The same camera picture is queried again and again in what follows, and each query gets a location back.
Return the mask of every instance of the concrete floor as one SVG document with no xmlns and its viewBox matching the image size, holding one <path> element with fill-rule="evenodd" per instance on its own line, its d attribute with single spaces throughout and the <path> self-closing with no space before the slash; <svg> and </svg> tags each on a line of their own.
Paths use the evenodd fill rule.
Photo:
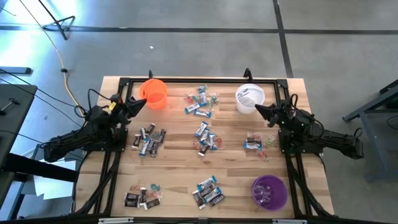
<svg viewBox="0 0 398 224">
<path fill-rule="evenodd" d="M 277 28 L 272 0 L 44 2 L 57 18 L 75 15 L 74 24 L 79 26 Z M 51 22 L 36 1 L 26 3 L 40 23 Z M 286 29 L 398 29 L 398 1 L 280 0 L 279 4 Z M 0 23 L 34 23 L 19 1 L 9 1 L 5 9 L 17 16 L 1 11 Z M 87 106 L 86 90 L 99 89 L 105 75 L 146 75 L 151 69 L 154 75 L 240 77 L 249 67 L 256 77 L 286 77 L 278 34 L 73 32 L 68 41 L 56 32 L 50 36 L 70 70 L 70 88 L 83 106 Z M 341 117 L 398 77 L 396 35 L 289 34 L 286 39 L 294 77 L 305 79 L 312 112 L 328 129 L 352 133 L 360 124 L 345 124 Z M 28 82 L 72 102 L 63 88 L 57 54 L 41 31 L 0 31 L 0 65 L 33 68 L 32 75 L 24 76 Z M 74 116 L 69 108 L 54 105 Z M 21 133 L 45 141 L 76 128 L 35 100 Z M 367 137 L 361 139 L 369 152 Z M 21 154 L 33 146 L 17 138 L 13 152 Z M 365 181 L 371 156 L 353 161 L 330 149 L 324 159 L 337 215 L 397 223 L 398 185 Z M 8 203 L 12 200 L 9 194 Z M 41 207 L 30 208 L 29 202 Z M 42 201 L 31 196 L 20 215 L 62 215 L 69 206 L 69 198 Z M 1 218 L 6 208 L 0 211 Z"/>
</svg>

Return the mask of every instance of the wooden table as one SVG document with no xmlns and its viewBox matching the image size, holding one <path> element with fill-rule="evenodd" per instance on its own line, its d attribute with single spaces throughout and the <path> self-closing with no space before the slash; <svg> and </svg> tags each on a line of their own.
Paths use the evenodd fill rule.
<svg viewBox="0 0 398 224">
<path fill-rule="evenodd" d="M 101 94 L 111 96 L 117 93 L 120 77 L 104 77 Z M 304 80 L 288 79 L 290 94 L 298 94 L 297 106 L 310 111 Z M 139 99 L 139 86 L 135 83 L 132 95 Z M 257 112 L 250 115 L 240 114 L 236 109 L 234 93 L 242 84 L 207 83 L 207 93 L 216 93 L 220 104 L 216 105 L 211 119 L 192 114 L 185 114 L 186 93 L 195 93 L 197 83 L 168 83 L 168 105 L 162 111 L 145 107 L 132 119 L 128 126 L 129 139 L 126 151 L 122 153 L 118 180 L 113 201 L 112 216 L 133 217 L 211 217 L 211 218 L 293 218 L 293 206 L 290 199 L 289 181 L 285 157 L 279 145 L 267 147 L 265 152 L 269 162 L 259 158 L 255 152 L 245 151 L 243 142 L 248 132 L 261 133 L 263 141 L 268 136 L 277 137 L 278 127 L 267 127 L 267 121 Z M 271 85 L 259 85 L 266 94 L 264 105 L 275 102 L 274 89 Z M 99 105 L 109 102 L 99 99 Z M 225 148 L 207 152 L 204 157 L 197 154 L 192 144 L 193 134 L 202 121 L 209 123 L 212 133 L 221 136 Z M 139 157 L 138 151 L 131 145 L 134 135 L 140 127 L 156 124 L 155 130 L 167 130 L 165 142 L 160 146 L 156 158 Z M 81 167 L 76 186 L 76 205 L 79 209 L 90 197 L 100 179 L 103 152 L 92 152 Z M 328 190 L 322 163 L 314 155 L 303 154 L 303 164 L 307 184 L 323 207 L 333 213 L 333 206 Z M 272 174 L 280 177 L 288 188 L 289 199 L 286 206 L 278 212 L 268 212 L 258 208 L 251 198 L 251 185 L 260 175 Z M 196 185 L 214 175 L 226 198 L 224 202 L 211 208 L 199 210 L 192 192 Z M 148 211 L 143 208 L 123 206 L 124 194 L 131 185 L 160 184 L 163 197 L 161 205 Z M 298 190 L 300 208 L 304 211 L 301 190 Z M 102 208 L 105 205 L 107 189 L 104 191 Z"/>
</svg>

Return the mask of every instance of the white plastic container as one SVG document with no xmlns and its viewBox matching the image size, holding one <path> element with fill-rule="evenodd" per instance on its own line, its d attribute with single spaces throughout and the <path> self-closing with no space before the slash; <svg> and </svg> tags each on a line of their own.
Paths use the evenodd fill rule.
<svg viewBox="0 0 398 224">
<path fill-rule="evenodd" d="M 255 84 L 241 85 L 235 93 L 236 108 L 242 114 L 255 112 L 254 105 L 262 105 L 265 99 L 264 90 Z"/>
</svg>

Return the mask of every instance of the purple bowl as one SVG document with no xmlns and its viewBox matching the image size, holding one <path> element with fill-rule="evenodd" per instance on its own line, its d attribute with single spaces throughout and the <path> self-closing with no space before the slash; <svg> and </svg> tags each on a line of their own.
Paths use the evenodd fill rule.
<svg viewBox="0 0 398 224">
<path fill-rule="evenodd" d="M 274 175 L 263 175 L 251 186 L 253 200 L 262 208 L 278 211 L 287 202 L 287 189 L 283 180 Z"/>
</svg>

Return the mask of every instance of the orange plastic cup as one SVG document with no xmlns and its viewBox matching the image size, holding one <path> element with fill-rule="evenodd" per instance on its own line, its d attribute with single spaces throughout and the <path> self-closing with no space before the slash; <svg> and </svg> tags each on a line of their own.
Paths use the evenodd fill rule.
<svg viewBox="0 0 398 224">
<path fill-rule="evenodd" d="M 154 110 L 161 110 L 167 104 L 167 86 L 161 80 L 152 78 L 139 87 L 141 99 L 147 99 L 146 105 Z"/>
</svg>

